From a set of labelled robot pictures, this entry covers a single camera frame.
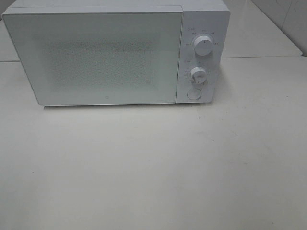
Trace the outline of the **round white door button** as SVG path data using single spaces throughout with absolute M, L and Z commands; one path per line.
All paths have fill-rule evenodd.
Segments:
M 198 100 L 201 98 L 201 90 L 200 89 L 191 89 L 187 93 L 187 97 L 190 100 Z

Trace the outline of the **white timer knob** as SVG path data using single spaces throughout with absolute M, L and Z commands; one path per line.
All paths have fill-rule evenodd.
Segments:
M 195 84 L 203 84 L 207 80 L 207 71 L 203 67 L 194 67 L 190 71 L 191 81 Z

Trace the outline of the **white microwave door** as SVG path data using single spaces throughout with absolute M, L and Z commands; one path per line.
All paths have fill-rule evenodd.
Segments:
M 43 106 L 176 101 L 180 6 L 9 8 L 3 20 Z

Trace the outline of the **upper white power knob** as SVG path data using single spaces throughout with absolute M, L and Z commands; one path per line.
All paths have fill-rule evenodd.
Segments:
M 198 56 L 206 56 L 213 50 L 213 41 L 208 35 L 200 35 L 194 40 L 193 46 Z

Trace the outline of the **white microwave oven body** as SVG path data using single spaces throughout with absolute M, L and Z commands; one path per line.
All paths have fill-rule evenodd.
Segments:
M 230 19 L 230 10 L 221 0 L 18 0 L 4 13 L 12 7 L 111 7 L 119 9 L 149 6 L 180 6 L 183 10 L 177 93 L 174 104 L 210 102 L 213 98 Z M 200 35 L 208 35 L 213 41 L 213 50 L 206 56 L 198 56 L 194 50 L 193 42 Z M 203 84 L 195 84 L 191 81 L 190 71 L 194 67 L 206 69 L 208 77 Z M 190 100 L 187 93 L 191 89 L 200 89 L 201 98 Z

